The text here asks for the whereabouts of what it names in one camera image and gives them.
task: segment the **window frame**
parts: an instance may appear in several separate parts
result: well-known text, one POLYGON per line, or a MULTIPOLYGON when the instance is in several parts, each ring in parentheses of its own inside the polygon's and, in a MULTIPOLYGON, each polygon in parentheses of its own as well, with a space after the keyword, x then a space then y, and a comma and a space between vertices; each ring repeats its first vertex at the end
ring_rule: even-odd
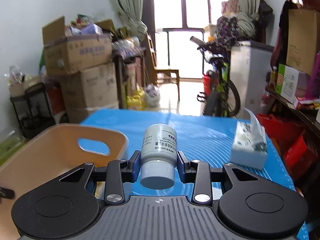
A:
MULTIPOLYGON (((209 16, 209 24, 211 21, 211 4, 210 0, 208 1, 208 16, 209 16)), ((163 28, 162 31, 167 33, 167 41, 168 41, 168 66, 170 66, 170 44, 169 44, 169 32, 176 31, 199 31, 202 32, 202 39, 204 39, 204 29, 203 28, 190 28, 187 25, 187 6, 186 0, 181 0, 181 14, 182 14, 182 28, 163 28)), ((204 57, 202 60, 202 73, 204 72, 204 57)))

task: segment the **plastic bottle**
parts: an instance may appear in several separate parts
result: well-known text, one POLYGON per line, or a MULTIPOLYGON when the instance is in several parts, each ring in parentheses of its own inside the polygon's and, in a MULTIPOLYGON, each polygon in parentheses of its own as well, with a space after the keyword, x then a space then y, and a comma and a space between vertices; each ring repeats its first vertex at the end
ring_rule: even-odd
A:
POLYGON ((151 189, 174 185, 177 165, 177 133, 169 125, 154 124, 145 133, 141 149, 140 183, 151 189))
POLYGON ((278 76, 277 67, 274 66, 273 71, 270 74, 270 81, 269 81, 269 87, 272 89, 275 89, 276 87, 277 76, 278 76))

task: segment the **white ribbed cap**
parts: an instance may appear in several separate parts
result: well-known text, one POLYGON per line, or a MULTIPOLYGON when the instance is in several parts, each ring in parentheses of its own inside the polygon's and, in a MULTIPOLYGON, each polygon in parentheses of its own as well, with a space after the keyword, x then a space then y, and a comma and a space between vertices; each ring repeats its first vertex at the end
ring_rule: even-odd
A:
POLYGON ((141 166, 140 184, 151 189, 174 185, 174 166, 164 161, 146 162, 141 166))

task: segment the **ribbed gray plate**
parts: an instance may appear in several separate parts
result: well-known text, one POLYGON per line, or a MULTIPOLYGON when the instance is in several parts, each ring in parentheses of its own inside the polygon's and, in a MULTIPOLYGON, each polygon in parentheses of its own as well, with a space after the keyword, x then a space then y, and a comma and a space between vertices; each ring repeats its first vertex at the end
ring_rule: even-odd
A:
POLYGON ((109 206, 98 222, 68 240, 244 240, 223 227, 211 208, 192 205, 185 196, 132 196, 109 206))

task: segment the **tied curtain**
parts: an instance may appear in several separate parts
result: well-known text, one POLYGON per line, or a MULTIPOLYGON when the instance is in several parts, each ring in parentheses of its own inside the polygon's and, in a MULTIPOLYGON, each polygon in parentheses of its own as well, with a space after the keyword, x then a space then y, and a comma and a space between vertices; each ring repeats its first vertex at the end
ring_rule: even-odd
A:
POLYGON ((238 25, 249 37, 255 35, 255 27, 252 21, 259 19, 260 0, 240 0, 240 12, 238 25))
POLYGON ((116 12, 122 22, 128 24, 132 34, 143 41, 147 32, 146 25, 141 21, 142 0, 112 0, 116 12))

